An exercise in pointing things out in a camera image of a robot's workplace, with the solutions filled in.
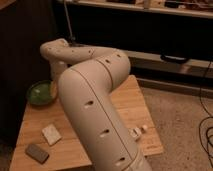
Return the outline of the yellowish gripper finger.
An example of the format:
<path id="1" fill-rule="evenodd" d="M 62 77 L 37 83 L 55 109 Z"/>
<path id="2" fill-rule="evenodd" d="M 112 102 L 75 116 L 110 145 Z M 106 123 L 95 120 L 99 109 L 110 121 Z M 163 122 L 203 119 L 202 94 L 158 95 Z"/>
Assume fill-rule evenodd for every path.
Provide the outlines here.
<path id="1" fill-rule="evenodd" d="M 50 95 L 52 98 L 57 97 L 57 84 L 54 81 L 50 83 Z"/>

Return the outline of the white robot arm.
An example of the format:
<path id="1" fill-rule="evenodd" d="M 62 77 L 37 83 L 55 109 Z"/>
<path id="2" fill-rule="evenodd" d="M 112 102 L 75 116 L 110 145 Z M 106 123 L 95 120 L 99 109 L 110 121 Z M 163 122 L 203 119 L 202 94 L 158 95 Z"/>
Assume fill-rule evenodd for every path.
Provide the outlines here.
<path id="1" fill-rule="evenodd" d="M 110 99 L 129 76 L 128 56 L 63 38 L 42 44 L 40 53 L 50 63 L 62 108 L 94 170 L 152 171 Z"/>

